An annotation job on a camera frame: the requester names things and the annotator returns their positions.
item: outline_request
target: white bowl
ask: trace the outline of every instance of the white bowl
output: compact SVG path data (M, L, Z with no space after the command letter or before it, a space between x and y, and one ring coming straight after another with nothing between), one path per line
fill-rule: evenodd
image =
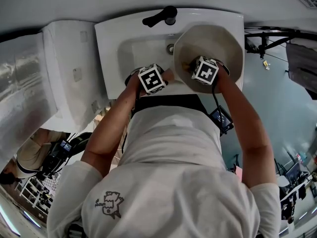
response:
M182 62L190 63L197 56L222 61L230 70L234 82L241 76L243 50L236 39L221 26L193 26L174 45L174 66L178 77L195 92L211 93L211 85L203 85L191 79L191 73L182 67Z

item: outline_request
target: faucet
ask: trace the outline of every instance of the faucet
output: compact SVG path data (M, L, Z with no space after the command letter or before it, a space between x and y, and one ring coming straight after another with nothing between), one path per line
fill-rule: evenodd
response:
M153 27L164 20L167 25L171 26L175 24L176 15L177 9L174 6L167 6L160 13L143 19L142 23L148 27Z

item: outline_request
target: black and white marker cube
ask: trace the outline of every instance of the black and white marker cube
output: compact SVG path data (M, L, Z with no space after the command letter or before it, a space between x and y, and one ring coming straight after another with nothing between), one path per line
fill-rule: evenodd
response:
M199 59L196 60L196 68L192 79L204 85L211 85L218 70L219 68L215 60L200 56Z
M161 68L155 63L139 71L139 79L148 95L162 90L166 84L160 75Z

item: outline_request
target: cable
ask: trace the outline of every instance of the cable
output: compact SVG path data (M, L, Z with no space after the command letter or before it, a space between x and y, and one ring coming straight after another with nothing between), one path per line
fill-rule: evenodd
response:
M227 134L227 132L224 131L223 128L222 128L222 114L221 114L221 109L220 109L220 107L219 107L219 103L218 103L217 97L216 97L216 95L214 94L214 89L215 89L215 88L216 88L216 81L215 81L214 84L212 85L211 92L212 92L214 101L216 102L217 109L218 109L219 116L220 116L220 131L221 131L222 134Z
M79 132L78 133L74 133L74 137L71 138L71 140L75 139L78 134L79 134Z
M75 136L77 136L78 133L74 133L74 134L70 137L70 139L68 139L67 141L70 142L72 139L75 138Z
M124 137L124 140L123 140L122 149L121 149L121 153L122 154L123 154L123 148L124 148L125 140L127 139L127 135L128 135L128 132L125 134L125 137Z
M277 58L277 59L280 59L280 60L285 61L285 62L288 62L287 60L284 60L284 59L282 59L282 58L278 58L278 57L276 57L276 56L272 56L272 55L270 55L270 54L266 54L266 55L271 56L271 57L274 57L274 58Z
M75 134L76 133L74 133L72 136L70 136L69 139L67 138L67 141L69 142Z
M244 31L244 32L245 32L246 34L252 34L252 33L246 32L246 31ZM272 42L272 43L274 42L274 41L272 41L272 40L270 40L270 39L269 39L268 41L269 41L269 42ZM285 42L285 43L287 43L287 42ZM282 43L282 44L283 44L283 43ZM285 46L283 46L282 44L278 44L278 45L285 48ZM267 55L267 54L266 54L266 55Z
M62 166L59 170L55 171L52 175L55 175L56 173L58 173L59 171L61 171L61 170L63 169L63 167L65 167L65 166L67 165L67 163L68 163L68 161L70 160L71 157L72 157L72 156L68 157L68 160L66 161L65 165Z

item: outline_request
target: white sink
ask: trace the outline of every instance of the white sink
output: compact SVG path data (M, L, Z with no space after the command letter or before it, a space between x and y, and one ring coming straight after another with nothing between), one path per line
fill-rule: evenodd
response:
M173 56L166 47L194 25L219 25L237 40L244 50L243 16L237 13L194 8L178 8L176 23L172 26L161 21L150 28L142 19L161 10L135 13L95 25L98 49L109 99L116 99L124 90L124 80L132 70L157 63L164 70L174 70ZM242 69L236 84L242 89ZM176 77L176 81L156 95L193 94L188 86Z

